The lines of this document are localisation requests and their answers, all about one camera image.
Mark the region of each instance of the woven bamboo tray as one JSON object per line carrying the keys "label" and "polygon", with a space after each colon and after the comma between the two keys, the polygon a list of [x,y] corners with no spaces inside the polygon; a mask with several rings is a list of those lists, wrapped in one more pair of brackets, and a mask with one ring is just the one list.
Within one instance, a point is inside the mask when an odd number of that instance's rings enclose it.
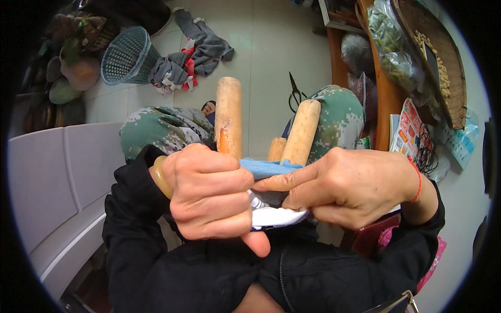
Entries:
{"label": "woven bamboo tray", "polygon": [[[466,80],[464,79],[463,64],[459,51],[449,32],[442,23],[420,3],[414,0],[392,0],[393,12],[405,32],[407,39],[419,56],[426,80],[434,88],[435,98],[445,114],[447,123],[453,129],[462,129],[466,119]],[[428,62],[414,39],[414,31],[424,34],[430,39],[433,48],[438,51],[437,56],[447,68],[450,81],[450,97],[444,98],[440,92],[438,81],[431,71]]]}

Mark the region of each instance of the pink bag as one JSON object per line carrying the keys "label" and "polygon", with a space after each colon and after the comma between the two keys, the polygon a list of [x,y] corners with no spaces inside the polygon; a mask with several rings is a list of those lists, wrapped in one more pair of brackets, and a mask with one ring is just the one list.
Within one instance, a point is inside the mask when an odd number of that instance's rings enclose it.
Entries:
{"label": "pink bag", "polygon": [[[398,226],[392,226],[390,228],[385,229],[381,235],[379,235],[379,240],[378,240],[378,251],[384,250],[384,248],[389,244],[390,239],[391,239],[391,230],[395,227]],[[426,273],[426,275],[421,278],[419,283],[417,284],[417,292],[419,292],[424,284],[430,279],[430,277],[433,275],[433,272],[435,271],[436,266],[438,265],[438,262],[440,262],[440,258],[442,257],[443,251],[445,250],[445,247],[447,246],[447,243],[440,238],[440,236],[437,236],[438,239],[438,250],[437,254],[435,256],[435,259],[433,260],[433,263],[431,264],[430,269]]]}

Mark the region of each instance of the wooden chair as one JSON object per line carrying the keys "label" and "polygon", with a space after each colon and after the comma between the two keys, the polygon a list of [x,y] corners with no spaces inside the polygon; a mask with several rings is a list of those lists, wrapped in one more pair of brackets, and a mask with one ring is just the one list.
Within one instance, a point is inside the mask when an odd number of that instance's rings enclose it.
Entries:
{"label": "wooden chair", "polygon": [[399,223],[400,214],[397,211],[386,214],[374,223],[358,230],[343,228],[345,234],[339,247],[352,250],[360,256],[369,258],[376,252],[379,235],[385,229],[398,226]]}

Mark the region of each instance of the wooden stick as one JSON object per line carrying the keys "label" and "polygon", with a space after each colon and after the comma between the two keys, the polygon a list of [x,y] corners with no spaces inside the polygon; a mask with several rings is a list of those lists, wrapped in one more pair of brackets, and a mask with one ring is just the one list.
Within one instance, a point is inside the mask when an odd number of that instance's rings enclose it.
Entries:
{"label": "wooden stick", "polygon": [[242,85],[238,79],[217,81],[214,139],[217,150],[242,158]]}
{"label": "wooden stick", "polygon": [[268,161],[280,161],[286,143],[286,138],[274,138],[270,146],[270,151],[268,152]]}
{"label": "wooden stick", "polygon": [[319,118],[320,102],[307,99],[299,104],[289,138],[280,158],[281,163],[284,159],[288,159],[292,164],[306,165]]}

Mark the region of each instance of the foot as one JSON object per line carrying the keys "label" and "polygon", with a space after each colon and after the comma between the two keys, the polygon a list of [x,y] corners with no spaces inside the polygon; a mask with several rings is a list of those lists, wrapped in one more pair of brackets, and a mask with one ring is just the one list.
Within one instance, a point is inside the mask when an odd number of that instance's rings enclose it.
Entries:
{"label": "foot", "polygon": [[204,107],[204,108],[203,108],[203,110],[202,110],[202,113],[203,113],[205,116],[207,116],[207,115],[209,115],[210,113],[215,112],[215,111],[216,111],[216,105],[215,105],[214,103],[212,103],[212,102],[207,102],[207,103],[205,104],[205,107]]}

